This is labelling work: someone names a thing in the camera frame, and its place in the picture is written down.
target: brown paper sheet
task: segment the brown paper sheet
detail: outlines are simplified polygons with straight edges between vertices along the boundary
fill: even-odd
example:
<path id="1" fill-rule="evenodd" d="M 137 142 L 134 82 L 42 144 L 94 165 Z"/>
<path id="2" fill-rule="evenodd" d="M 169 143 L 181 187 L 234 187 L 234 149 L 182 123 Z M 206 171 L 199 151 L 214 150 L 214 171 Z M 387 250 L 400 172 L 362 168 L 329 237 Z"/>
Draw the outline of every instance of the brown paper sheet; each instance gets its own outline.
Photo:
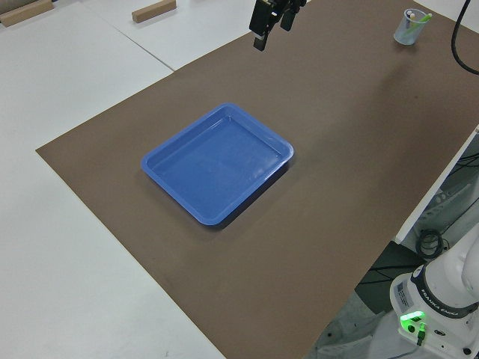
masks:
<path id="1" fill-rule="evenodd" d="M 38 153 L 228 359 L 299 359 L 479 122 L 479 78 L 451 56 L 452 21 L 394 42 L 408 6 L 313 1 L 264 53 L 241 37 Z M 463 29 L 457 45 L 477 66 L 479 36 Z M 295 157 L 214 230 L 140 161 L 222 102 Z"/>

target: tray rim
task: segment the tray rim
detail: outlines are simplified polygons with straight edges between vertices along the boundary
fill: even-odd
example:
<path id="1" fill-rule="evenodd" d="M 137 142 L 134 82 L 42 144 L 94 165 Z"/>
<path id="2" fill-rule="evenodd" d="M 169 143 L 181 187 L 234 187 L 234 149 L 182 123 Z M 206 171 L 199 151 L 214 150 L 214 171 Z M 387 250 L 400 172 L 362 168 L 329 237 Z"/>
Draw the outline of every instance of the tray rim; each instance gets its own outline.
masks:
<path id="1" fill-rule="evenodd" d="M 230 205 L 226 206 L 222 211 L 218 212 L 213 217 L 205 216 L 201 212 L 199 212 L 194 206 L 189 204 L 189 201 L 186 200 L 183 196 L 181 196 L 178 192 L 176 192 L 168 182 L 164 181 L 161 176 L 157 175 L 151 167 L 147 165 L 149 159 L 155 156 L 159 151 L 164 150 L 168 146 L 172 145 L 175 141 L 182 138 L 186 133 L 192 131 L 195 127 L 200 126 L 203 122 L 208 120 L 212 117 L 216 112 L 221 111 L 223 108 L 232 108 L 234 111 L 239 112 L 239 114 L 247 119 L 249 123 L 253 123 L 255 126 L 259 127 L 261 131 L 268 132 L 272 135 L 276 141 L 279 141 L 283 144 L 286 149 L 287 153 L 283 156 L 281 153 L 281 161 L 278 161 L 274 168 L 270 171 L 266 171 L 264 174 L 265 177 L 254 181 L 248 188 L 242 191 L 241 195 L 238 196 Z M 250 128 L 245 127 L 252 135 L 262 140 L 265 144 L 268 144 L 264 141 L 263 138 L 257 136 L 256 133 L 252 132 Z M 204 114 L 193 123 L 190 123 L 187 127 L 179 131 L 176 135 L 171 136 L 168 140 L 162 142 L 159 146 L 153 148 L 149 151 L 146 155 L 143 156 L 141 159 L 141 169 L 164 191 L 168 193 L 170 197 L 172 197 L 175 201 L 177 201 L 190 215 L 196 218 L 197 221 L 200 223 L 207 225 L 207 226 L 214 226 L 220 224 L 223 220 L 225 220 L 238 206 L 241 205 L 245 200 L 247 200 L 251 195 L 258 190 L 274 173 L 276 173 L 280 168 L 283 167 L 286 162 L 288 162 L 294 154 L 293 146 L 286 141 L 283 137 L 281 137 L 278 133 L 272 131 L 269 127 L 261 123 L 259 120 L 251 116 L 248 112 L 244 111 L 238 105 L 232 102 L 224 102 L 221 105 L 215 107 L 213 110 L 209 111 L 208 113 Z"/>

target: plastic cup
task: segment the plastic cup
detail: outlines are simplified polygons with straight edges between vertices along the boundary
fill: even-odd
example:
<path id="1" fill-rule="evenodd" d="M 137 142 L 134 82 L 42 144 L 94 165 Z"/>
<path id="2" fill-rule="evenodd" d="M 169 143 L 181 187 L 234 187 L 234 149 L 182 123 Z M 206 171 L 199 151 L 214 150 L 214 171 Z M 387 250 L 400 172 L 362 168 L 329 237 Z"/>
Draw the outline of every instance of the plastic cup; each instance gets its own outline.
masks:
<path id="1" fill-rule="evenodd" d="M 403 18 L 394 33 L 394 39 L 403 45 L 412 45 L 430 19 L 421 21 L 427 14 L 417 9 L 405 9 Z"/>

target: blue tray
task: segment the blue tray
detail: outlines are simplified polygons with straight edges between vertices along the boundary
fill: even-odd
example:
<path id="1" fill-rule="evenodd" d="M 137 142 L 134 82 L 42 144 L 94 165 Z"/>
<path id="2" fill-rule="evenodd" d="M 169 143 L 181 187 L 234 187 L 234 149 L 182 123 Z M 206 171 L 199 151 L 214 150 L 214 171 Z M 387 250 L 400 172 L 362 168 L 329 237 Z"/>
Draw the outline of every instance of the blue tray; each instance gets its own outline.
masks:
<path id="1" fill-rule="evenodd" d="M 143 171 L 198 221 L 222 222 L 293 156 L 293 147 L 225 103 L 141 161 Z"/>

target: green light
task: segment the green light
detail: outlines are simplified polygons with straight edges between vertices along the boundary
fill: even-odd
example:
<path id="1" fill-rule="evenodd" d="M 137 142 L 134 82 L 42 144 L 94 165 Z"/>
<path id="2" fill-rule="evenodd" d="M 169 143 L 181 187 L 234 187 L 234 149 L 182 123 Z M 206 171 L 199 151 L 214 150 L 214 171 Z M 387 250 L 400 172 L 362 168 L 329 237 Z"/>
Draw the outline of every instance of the green light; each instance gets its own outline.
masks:
<path id="1" fill-rule="evenodd" d="M 422 318 L 424 316 L 424 312 L 417 311 L 409 314 L 404 314 L 403 316 L 400 317 L 401 322 L 405 322 L 407 320 L 413 319 L 413 318 Z"/>

